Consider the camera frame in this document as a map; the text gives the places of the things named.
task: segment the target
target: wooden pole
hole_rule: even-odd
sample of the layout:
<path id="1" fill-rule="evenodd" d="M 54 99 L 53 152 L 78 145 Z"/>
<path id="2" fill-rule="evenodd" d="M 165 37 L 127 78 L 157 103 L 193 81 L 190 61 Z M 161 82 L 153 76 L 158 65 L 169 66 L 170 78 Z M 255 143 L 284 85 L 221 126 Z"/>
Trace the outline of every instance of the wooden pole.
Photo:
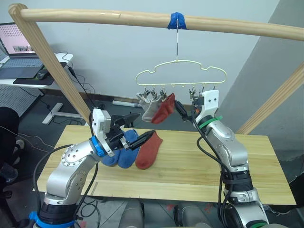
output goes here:
<path id="1" fill-rule="evenodd" d="M 304 83 L 304 62 L 237 131 L 249 134 Z"/>
<path id="2" fill-rule="evenodd" d="M 53 76 L 63 94 L 71 102 L 78 113 L 83 116 L 84 120 L 89 123 L 89 108 L 71 82 L 67 72 L 57 60 L 37 23 L 28 22 L 22 18 L 20 13 L 24 9 L 27 9 L 27 6 L 23 4 L 12 4 L 9 6 L 9 14 L 14 19 L 25 38 L 28 40 L 29 44 L 34 48 L 44 66 Z"/>
<path id="3" fill-rule="evenodd" d="M 95 9 L 22 9 L 26 21 L 84 22 L 167 28 L 170 14 L 128 12 Z M 304 28 L 252 22 L 245 20 L 218 19 L 185 16 L 187 29 L 238 33 L 304 41 Z"/>

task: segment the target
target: wooden table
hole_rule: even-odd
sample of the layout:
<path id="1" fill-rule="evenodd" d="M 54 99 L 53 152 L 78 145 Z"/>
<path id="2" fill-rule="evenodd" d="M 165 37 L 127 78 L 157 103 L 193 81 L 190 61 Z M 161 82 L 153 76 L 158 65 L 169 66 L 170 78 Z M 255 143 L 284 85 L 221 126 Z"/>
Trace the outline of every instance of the wooden table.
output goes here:
<path id="1" fill-rule="evenodd" d="M 147 130 L 136 131 L 142 134 Z M 100 163 L 89 195 L 217 202 L 219 165 L 197 148 L 199 133 L 157 130 L 157 134 L 163 142 L 152 167 L 140 170 L 133 164 L 122 169 Z M 56 147 L 79 143 L 89 137 L 89 127 L 68 125 Z M 252 182 L 263 204 L 294 205 L 294 197 L 268 137 L 237 135 L 237 138 L 248 150 Z M 201 145 L 211 152 L 204 141 Z M 46 163 L 38 180 L 40 191 L 46 190 L 48 177 L 58 166 L 62 153 L 63 150 L 55 152 Z M 88 174 L 82 193 L 93 173 L 94 169 Z"/>

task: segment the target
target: computer mouse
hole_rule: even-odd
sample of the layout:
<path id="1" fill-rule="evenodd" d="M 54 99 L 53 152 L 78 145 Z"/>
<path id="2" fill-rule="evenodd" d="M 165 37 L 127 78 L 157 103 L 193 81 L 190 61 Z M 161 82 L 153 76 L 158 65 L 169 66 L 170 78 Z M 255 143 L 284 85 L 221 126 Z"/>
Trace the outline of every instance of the computer mouse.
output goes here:
<path id="1" fill-rule="evenodd" d="M 42 69 L 42 70 L 38 71 L 36 76 L 39 80 L 42 80 L 42 79 L 46 78 L 46 76 L 48 76 L 48 75 L 49 75 L 48 70 L 47 69 Z"/>

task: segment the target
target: white desk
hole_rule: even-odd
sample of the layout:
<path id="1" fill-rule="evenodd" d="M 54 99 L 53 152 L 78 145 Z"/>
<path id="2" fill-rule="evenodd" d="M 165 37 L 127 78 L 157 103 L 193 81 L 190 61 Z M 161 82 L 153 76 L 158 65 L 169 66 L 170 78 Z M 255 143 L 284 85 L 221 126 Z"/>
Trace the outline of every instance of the white desk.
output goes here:
<path id="1" fill-rule="evenodd" d="M 73 55 L 72 54 L 66 54 L 66 53 L 57 53 L 56 57 L 59 62 L 65 62 L 69 63 L 69 61 L 72 60 Z M 43 89 L 47 87 L 47 85 L 25 85 L 25 84 L 13 84 L 15 79 L 0 79 L 0 84 L 7 85 L 7 86 L 20 86 L 20 87 L 27 87 L 27 88 L 36 88 L 36 89 Z"/>

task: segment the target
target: laptop screen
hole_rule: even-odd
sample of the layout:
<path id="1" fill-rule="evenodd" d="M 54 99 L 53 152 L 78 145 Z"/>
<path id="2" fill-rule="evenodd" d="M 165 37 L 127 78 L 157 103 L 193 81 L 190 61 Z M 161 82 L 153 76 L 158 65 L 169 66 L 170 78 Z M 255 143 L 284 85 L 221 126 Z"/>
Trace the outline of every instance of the laptop screen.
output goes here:
<path id="1" fill-rule="evenodd" d="M 15 23 L 0 24 L 0 40 L 9 55 L 35 54 Z"/>

